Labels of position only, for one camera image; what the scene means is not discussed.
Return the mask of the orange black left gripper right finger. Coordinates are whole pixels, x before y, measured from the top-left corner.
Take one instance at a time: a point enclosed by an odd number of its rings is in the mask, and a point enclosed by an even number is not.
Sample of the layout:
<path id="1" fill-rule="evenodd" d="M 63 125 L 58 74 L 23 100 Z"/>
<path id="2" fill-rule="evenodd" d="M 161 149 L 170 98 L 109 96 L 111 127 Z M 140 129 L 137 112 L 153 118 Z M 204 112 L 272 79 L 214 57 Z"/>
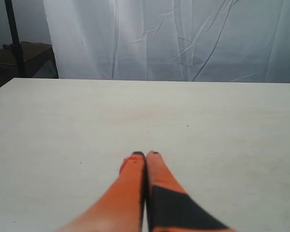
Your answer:
<path id="1" fill-rule="evenodd" d="M 151 232 L 233 232 L 200 207 L 174 178 L 162 155 L 146 156 L 149 195 L 147 221 Z"/>

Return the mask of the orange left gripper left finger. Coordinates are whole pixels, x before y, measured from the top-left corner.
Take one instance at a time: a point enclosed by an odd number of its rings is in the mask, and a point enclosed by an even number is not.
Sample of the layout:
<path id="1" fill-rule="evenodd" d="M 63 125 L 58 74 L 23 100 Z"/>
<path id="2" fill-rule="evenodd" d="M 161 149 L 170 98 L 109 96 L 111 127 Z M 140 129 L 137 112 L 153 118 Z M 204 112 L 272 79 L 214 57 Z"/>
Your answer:
<path id="1" fill-rule="evenodd" d="M 140 232 L 144 213 L 145 156 L 133 152 L 119 176 L 88 210 L 59 232 Z"/>

